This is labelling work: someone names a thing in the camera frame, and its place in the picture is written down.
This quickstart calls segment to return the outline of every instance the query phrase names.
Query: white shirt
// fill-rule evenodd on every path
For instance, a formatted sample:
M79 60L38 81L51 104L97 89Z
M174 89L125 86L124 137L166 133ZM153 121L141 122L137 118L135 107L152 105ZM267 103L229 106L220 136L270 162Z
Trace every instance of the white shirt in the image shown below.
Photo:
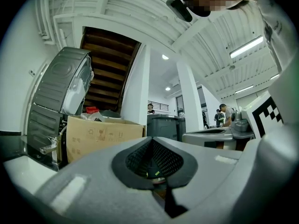
M274 0L257 0L265 24L265 39L279 73L286 69L296 52L299 40L294 24Z

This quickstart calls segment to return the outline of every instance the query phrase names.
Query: white machine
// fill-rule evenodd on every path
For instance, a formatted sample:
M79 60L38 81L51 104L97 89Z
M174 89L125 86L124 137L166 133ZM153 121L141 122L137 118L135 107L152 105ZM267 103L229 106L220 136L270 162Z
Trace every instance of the white machine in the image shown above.
M28 116L27 140L42 154L52 153L54 163L62 159L60 145L67 118L82 113L92 78L89 51L64 47L37 87Z

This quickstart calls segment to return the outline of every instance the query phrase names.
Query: recessed ceiling light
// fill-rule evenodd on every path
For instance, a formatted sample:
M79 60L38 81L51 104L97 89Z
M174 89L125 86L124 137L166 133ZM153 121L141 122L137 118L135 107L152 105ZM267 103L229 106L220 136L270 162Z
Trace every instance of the recessed ceiling light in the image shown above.
M278 76L279 76L279 74L277 74L277 75L275 75L275 76L271 77L271 79L270 79L270 80L272 80L272 79L274 79L274 78L276 78L276 77L278 77Z
M247 87L247 88L244 88L244 89L242 89L242 90L236 91L235 94L240 93L240 92L245 91L245 90L248 90L248 89L250 89L250 88L252 88L252 87L254 87L254 85L251 85L251 86L249 86L249 87Z
M236 56L242 54L243 52L253 48L254 46L260 44L263 42L263 36L258 36L257 38L253 39L252 41L246 43L245 45L239 47L238 49L234 50L233 52L231 52L230 58L235 58Z

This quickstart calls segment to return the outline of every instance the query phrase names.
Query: railing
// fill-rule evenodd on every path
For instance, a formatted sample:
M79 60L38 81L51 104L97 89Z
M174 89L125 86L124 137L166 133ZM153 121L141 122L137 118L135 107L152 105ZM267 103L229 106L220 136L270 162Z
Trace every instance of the railing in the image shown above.
M148 101L148 104L152 104L153 110L158 109L158 110L163 110L163 111L168 111L168 105L157 103L154 101Z

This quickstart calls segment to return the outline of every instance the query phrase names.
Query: staircase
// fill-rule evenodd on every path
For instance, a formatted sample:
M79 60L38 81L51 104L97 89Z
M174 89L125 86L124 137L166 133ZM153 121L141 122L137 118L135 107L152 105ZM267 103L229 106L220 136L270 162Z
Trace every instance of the staircase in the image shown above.
M94 78L84 106L120 112L124 87L140 43L123 35L85 28L81 48L91 51Z

